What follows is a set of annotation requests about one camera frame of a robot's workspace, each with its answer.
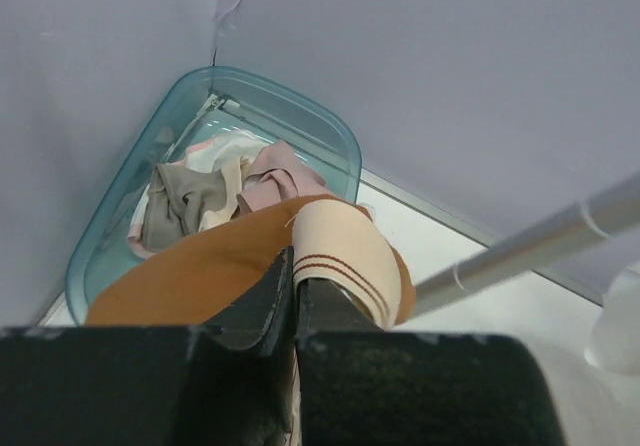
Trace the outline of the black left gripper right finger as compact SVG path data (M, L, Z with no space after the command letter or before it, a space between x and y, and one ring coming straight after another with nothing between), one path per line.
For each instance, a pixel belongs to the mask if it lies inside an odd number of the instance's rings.
M328 280L298 289L306 445L562 445L531 352L505 336L386 332Z

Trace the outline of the brown underwear cream waistband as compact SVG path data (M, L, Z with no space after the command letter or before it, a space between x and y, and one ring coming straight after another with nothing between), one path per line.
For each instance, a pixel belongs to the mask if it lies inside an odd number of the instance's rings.
M331 195L298 197L187 236L102 291L88 326L203 323L249 291L284 249L293 282L332 281L376 326L411 316L416 292L368 211Z

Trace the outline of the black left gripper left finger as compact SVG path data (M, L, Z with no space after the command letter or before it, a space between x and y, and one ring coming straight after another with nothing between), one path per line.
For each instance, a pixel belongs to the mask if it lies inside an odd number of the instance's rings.
M5 327L5 445L282 445L291 428L291 249L208 321Z

